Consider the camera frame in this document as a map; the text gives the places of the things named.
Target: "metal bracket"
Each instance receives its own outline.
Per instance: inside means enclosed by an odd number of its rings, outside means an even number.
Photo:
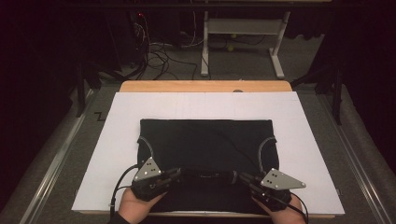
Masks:
[[[260,183],[263,187],[269,189],[303,189],[306,187],[304,182],[295,179],[289,175],[285,175],[282,172],[272,169]]]
[[[152,157],[148,158],[145,164],[143,164],[142,168],[136,173],[134,176],[134,181],[139,181],[147,178],[151,178],[157,175],[161,175],[161,170],[158,167],[157,163],[152,159]]]

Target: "wire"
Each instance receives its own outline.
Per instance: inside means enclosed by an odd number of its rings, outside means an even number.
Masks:
[[[296,194],[294,194],[294,193],[292,193],[292,192],[291,192],[290,194],[296,196],[297,199],[300,200],[300,202],[301,202],[301,203],[303,204],[303,206],[304,206],[304,209],[305,209],[306,214],[304,214],[303,211],[301,211],[300,209],[296,208],[295,206],[293,206],[293,205],[291,205],[291,204],[289,204],[289,203],[285,203],[285,202],[283,202],[282,200],[278,199],[277,197],[275,197],[275,196],[273,196],[273,195],[271,195],[271,194],[266,194],[266,196],[269,197],[269,198],[271,198],[271,199],[276,200],[276,201],[279,202],[279,203],[282,203],[282,204],[286,205],[287,207],[289,207],[289,208],[291,208],[292,210],[296,211],[297,213],[301,214],[301,215],[303,216],[303,219],[304,219],[305,223],[308,224],[308,223],[309,223],[309,217],[308,217],[308,210],[306,209],[305,203],[304,203],[303,200],[301,200],[301,198],[298,197]]]
[[[205,60],[204,56],[201,56],[202,61],[204,61],[204,63],[206,64],[207,67],[207,74],[209,75],[209,80],[212,80],[212,75],[210,74],[210,68],[209,68],[209,64],[207,63],[207,61]]]
[[[114,216],[114,214],[116,213],[116,211],[115,211],[116,210],[116,194],[117,194],[117,191],[120,189],[119,186],[120,186],[120,183],[121,183],[122,179],[130,171],[132,171],[134,168],[138,168],[138,167],[139,167],[139,165],[136,164],[136,165],[133,165],[133,166],[129,167],[128,169],[126,169],[126,171],[124,171],[124,173],[121,175],[121,177],[119,179],[119,182],[117,182],[117,185],[114,188],[113,195],[111,197],[111,202],[110,202],[110,218],[112,218]]]
[[[309,215],[308,215],[308,209],[306,209],[305,203],[303,202],[303,200],[301,200],[301,198],[300,198],[299,196],[297,196],[297,194],[295,194],[295,193],[293,193],[293,192],[291,192],[291,194],[294,195],[294,196],[295,196],[298,200],[300,200],[300,202],[303,204],[303,207],[304,207],[304,209],[305,209],[305,215],[306,215],[306,220],[305,220],[305,222],[308,223],[308,222],[309,222]]]

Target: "metal stand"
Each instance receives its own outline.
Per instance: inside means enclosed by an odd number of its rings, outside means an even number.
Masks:
[[[207,40],[209,34],[241,34],[241,35],[277,35],[276,45],[269,49],[269,54],[276,71],[276,77],[284,79],[280,61],[277,57],[280,44],[288,25],[290,12],[285,12],[283,20],[236,20],[236,19],[209,19],[208,12],[204,18],[204,47],[202,50],[201,76],[209,74],[209,49]]]

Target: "black cloth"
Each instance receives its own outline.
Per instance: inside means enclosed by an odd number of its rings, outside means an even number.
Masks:
[[[139,162],[152,156],[162,170],[206,171],[226,180],[206,178],[202,173],[202,178],[182,175],[181,182],[173,185],[151,212],[263,213],[236,174],[257,175],[260,163],[266,172],[278,169],[271,120],[142,119],[140,128]]]
[[[107,224],[129,224],[129,222],[120,216],[119,213],[115,213]]]

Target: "human hand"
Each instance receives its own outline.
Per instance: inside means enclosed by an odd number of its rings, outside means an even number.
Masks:
[[[130,188],[122,194],[119,214],[131,224],[137,224],[149,214],[151,207],[157,203],[166,193],[153,198],[149,202],[137,199]]]
[[[305,224],[305,220],[303,216],[292,210],[289,207],[286,207],[285,210],[280,210],[277,212],[272,212],[269,208],[267,208],[264,204],[259,202],[257,199],[252,198],[254,202],[256,202],[262,209],[264,209],[265,212],[270,215],[271,219],[273,220],[274,224]],[[297,209],[302,210],[300,200],[291,194],[291,201],[290,205],[296,207]]]

